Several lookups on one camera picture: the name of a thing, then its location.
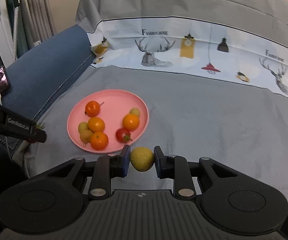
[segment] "cherry tomato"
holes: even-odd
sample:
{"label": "cherry tomato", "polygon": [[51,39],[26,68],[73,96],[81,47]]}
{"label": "cherry tomato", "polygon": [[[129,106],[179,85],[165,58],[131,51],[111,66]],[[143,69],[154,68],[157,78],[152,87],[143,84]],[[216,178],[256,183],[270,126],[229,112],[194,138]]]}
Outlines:
{"label": "cherry tomato", "polygon": [[85,106],[85,114],[90,117],[97,116],[100,113],[100,104],[96,101],[90,101]]}
{"label": "cherry tomato", "polygon": [[140,123],[140,119],[135,114],[127,114],[123,118],[123,127],[129,131],[134,131]]}
{"label": "cherry tomato", "polygon": [[116,140],[118,140],[121,143],[127,143],[129,141],[132,141],[131,139],[131,133],[126,128],[120,128],[115,133]]}
{"label": "cherry tomato", "polygon": [[94,150],[104,150],[108,145],[108,136],[103,132],[95,132],[91,136],[90,143]]}

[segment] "lamp print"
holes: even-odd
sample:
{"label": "lamp print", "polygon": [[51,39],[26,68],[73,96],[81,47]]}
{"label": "lamp print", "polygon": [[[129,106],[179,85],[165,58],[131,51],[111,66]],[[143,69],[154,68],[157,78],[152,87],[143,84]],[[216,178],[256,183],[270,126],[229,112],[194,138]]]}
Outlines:
{"label": "lamp print", "polygon": [[226,38],[222,39],[222,42],[218,45],[217,50],[222,51],[222,52],[229,52],[228,46],[226,44]]}
{"label": "lamp print", "polygon": [[216,74],[216,72],[220,72],[220,70],[216,69],[212,64],[211,64],[211,57],[210,57],[210,47],[211,47],[211,38],[212,38],[212,30],[213,26],[211,25],[211,33],[210,33],[210,41],[208,43],[208,64],[206,67],[202,67],[202,69],[207,70],[208,73],[210,74]]}
{"label": "lamp print", "polygon": [[194,37],[189,33],[182,38],[180,57],[194,58]]}
{"label": "lamp print", "polygon": [[245,76],[242,72],[237,72],[237,76],[238,79],[244,81],[244,82],[249,82],[249,78],[247,76]]}

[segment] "gray fabric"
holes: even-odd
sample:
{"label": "gray fabric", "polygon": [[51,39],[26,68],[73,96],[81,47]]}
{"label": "gray fabric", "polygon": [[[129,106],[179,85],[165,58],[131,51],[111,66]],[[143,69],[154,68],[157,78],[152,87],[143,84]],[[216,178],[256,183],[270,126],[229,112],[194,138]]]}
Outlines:
{"label": "gray fabric", "polygon": [[52,37],[55,31],[53,20],[49,17],[48,0],[21,0],[21,3],[25,7],[28,30],[34,42]]}
{"label": "gray fabric", "polygon": [[76,22],[92,33],[102,20],[154,16],[224,24],[288,47],[287,0],[80,0]]}
{"label": "gray fabric", "polygon": [[[29,119],[39,113],[37,121],[93,61],[90,54],[90,42],[78,25],[30,49],[7,68],[11,87],[2,98],[3,106]],[[16,142],[8,137],[10,148],[15,149]],[[0,159],[8,158],[0,143]]]}
{"label": "gray fabric", "polygon": [[[87,161],[99,157],[71,142],[66,122],[78,101],[104,89],[128,90],[148,106],[147,130],[132,148],[160,145],[164,154],[195,162],[208,156],[279,189],[288,199],[288,98],[202,77],[114,66],[86,69],[42,116],[48,139],[25,154],[31,176],[77,156]],[[128,176],[113,179],[112,188],[171,189],[172,181],[159,180],[154,167],[141,173],[130,165]]]}

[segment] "small green fruit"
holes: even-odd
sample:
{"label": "small green fruit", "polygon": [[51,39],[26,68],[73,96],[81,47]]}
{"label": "small green fruit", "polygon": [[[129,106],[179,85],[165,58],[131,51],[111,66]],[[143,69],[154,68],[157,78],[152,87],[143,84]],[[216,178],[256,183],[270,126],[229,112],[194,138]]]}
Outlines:
{"label": "small green fruit", "polygon": [[136,147],[131,151],[130,161],[138,171],[148,171],[154,164],[154,154],[146,147]]}
{"label": "small green fruit", "polygon": [[140,117],[140,110],[138,108],[133,107],[130,110],[130,114],[135,114],[137,117]]}
{"label": "small green fruit", "polygon": [[78,132],[81,133],[84,130],[89,130],[88,126],[87,126],[87,122],[81,122],[78,125]]}
{"label": "small green fruit", "polygon": [[91,130],[83,130],[80,133],[80,139],[81,139],[82,143],[86,144],[86,143],[90,142],[92,135],[93,135],[93,133]]}

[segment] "deer print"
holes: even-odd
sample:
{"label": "deer print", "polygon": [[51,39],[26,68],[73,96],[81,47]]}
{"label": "deer print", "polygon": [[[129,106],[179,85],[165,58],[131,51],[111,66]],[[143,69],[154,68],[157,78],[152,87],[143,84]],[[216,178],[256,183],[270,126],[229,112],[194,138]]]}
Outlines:
{"label": "deer print", "polygon": [[[143,58],[142,58],[142,65],[145,67],[150,67],[150,66],[156,66],[156,67],[171,67],[173,64],[172,62],[168,62],[168,61],[161,61],[159,59],[157,59],[154,56],[155,52],[149,52],[146,50],[147,48],[147,44],[146,46],[143,48],[142,46],[142,41],[145,39],[146,37],[144,37],[143,39],[141,39],[139,41],[139,43],[137,43],[137,41],[135,40],[135,43],[137,45],[137,47],[139,48],[140,51],[145,52]],[[172,43],[172,45],[170,45],[170,42],[164,37],[164,39],[167,42],[167,45],[163,48],[162,45],[160,44],[160,48],[156,51],[156,52],[164,52],[169,50],[171,47],[173,47],[175,41]]]}
{"label": "deer print", "polygon": [[284,76],[285,73],[286,73],[286,69],[284,69],[283,64],[281,63],[281,65],[282,65],[282,70],[278,69],[278,73],[275,73],[274,71],[272,71],[272,70],[269,68],[269,65],[268,65],[268,64],[265,65],[265,60],[267,60],[267,58],[263,59],[262,61],[261,61],[261,59],[259,58],[260,64],[261,64],[264,68],[268,69],[268,70],[272,73],[272,75],[274,75],[275,81],[276,81],[276,85],[279,87],[280,91],[282,91],[284,94],[288,95],[288,86],[284,85],[283,82],[282,82],[282,78],[283,78],[283,76]]}

